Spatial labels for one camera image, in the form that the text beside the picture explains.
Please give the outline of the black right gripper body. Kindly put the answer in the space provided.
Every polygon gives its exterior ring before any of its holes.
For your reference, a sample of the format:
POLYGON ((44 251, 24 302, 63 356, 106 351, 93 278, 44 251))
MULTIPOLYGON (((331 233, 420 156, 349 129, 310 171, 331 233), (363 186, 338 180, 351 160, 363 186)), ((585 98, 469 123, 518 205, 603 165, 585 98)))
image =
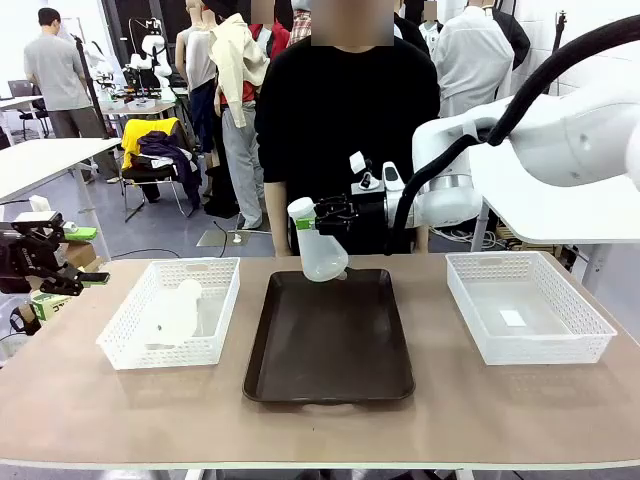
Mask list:
POLYGON ((351 195, 354 218, 351 234, 382 235, 387 231, 386 194, 383 191, 354 193, 351 195))

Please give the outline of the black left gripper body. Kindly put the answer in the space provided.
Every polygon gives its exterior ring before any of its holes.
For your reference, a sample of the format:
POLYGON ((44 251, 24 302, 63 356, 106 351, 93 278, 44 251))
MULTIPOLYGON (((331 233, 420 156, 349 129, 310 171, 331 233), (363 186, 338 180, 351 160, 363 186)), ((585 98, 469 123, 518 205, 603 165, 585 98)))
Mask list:
POLYGON ((24 294, 32 289, 28 277, 42 280, 40 288, 46 293, 63 294, 64 278, 60 271, 64 263, 56 257, 56 251, 64 240, 64 231, 53 228, 13 228, 1 230, 1 292, 24 294))

